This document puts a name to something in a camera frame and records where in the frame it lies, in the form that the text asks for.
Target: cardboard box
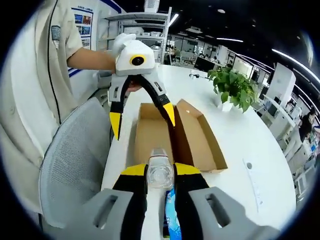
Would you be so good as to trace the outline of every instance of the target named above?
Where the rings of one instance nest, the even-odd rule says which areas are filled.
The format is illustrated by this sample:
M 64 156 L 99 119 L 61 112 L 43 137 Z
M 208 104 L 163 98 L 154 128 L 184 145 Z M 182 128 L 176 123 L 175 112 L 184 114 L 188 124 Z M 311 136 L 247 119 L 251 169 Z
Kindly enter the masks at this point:
M 185 100 L 174 106 L 175 128 L 168 126 L 153 103 L 142 103 L 135 136 L 135 163 L 148 163 L 152 149 L 163 148 L 171 162 L 202 172 L 227 169 L 225 158 L 205 116 Z

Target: black ceiling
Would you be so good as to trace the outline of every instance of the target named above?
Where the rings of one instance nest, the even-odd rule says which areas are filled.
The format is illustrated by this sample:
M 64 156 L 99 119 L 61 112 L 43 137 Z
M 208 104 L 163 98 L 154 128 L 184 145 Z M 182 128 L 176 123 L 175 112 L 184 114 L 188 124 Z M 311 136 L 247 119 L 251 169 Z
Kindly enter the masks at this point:
M 143 12 L 144 0 L 115 0 L 126 12 Z M 229 49 L 257 59 L 271 67 L 280 62 L 290 69 L 295 68 L 320 89 L 320 84 L 304 69 L 284 57 L 272 52 L 277 49 L 297 59 L 317 76 L 320 76 L 317 55 L 320 50 L 317 2 L 304 0 L 160 0 L 159 12 L 168 12 L 179 17 L 170 27 L 169 33 L 186 32 L 191 37 L 201 36 L 204 42 L 222 44 Z M 190 26 L 200 28 L 203 33 L 186 31 Z M 214 38 L 243 40 L 232 42 Z M 313 61 L 308 61 L 308 46 L 313 47 Z M 307 81 L 294 72 L 296 84 L 311 99 L 318 102 L 318 93 Z

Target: person's hand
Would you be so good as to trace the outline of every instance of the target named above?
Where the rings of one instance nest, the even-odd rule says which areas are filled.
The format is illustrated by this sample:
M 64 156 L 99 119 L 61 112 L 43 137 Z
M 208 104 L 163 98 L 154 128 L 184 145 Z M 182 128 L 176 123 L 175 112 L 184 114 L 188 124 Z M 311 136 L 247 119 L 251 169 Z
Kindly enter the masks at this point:
M 141 88 L 141 86 L 137 83 L 135 83 L 134 81 L 131 81 L 129 84 L 129 87 L 127 89 L 128 93 L 132 93 L 132 92 L 136 92 Z

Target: shelf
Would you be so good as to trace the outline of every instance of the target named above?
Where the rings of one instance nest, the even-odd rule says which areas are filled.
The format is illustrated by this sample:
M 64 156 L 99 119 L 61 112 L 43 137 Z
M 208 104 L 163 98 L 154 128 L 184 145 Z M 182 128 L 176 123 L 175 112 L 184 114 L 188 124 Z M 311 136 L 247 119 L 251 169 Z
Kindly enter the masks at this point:
M 163 36 L 136 36 L 136 39 L 163 41 Z
M 167 13 L 151 13 L 151 12 L 128 12 L 106 17 L 109 21 L 124 20 L 155 20 L 165 21 L 168 18 Z
M 115 37 L 108 37 L 108 38 L 101 38 L 98 40 L 98 42 L 106 42 L 106 41 L 109 41 L 109 40 L 115 40 L 116 38 Z
M 164 24 L 156 24 L 156 23 L 131 23 L 131 24 L 123 24 L 125 28 L 128 27 L 141 27 L 141 28 L 155 28 L 155 29 L 164 29 L 166 26 Z

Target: poster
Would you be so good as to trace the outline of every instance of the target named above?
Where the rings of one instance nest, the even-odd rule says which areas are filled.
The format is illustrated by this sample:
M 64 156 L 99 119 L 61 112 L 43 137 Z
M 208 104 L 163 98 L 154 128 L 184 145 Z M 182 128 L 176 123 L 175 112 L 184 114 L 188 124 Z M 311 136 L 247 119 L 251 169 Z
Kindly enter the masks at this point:
M 91 49 L 93 10 L 84 6 L 72 7 L 71 9 L 74 13 L 75 25 L 81 36 L 82 46 L 86 49 Z

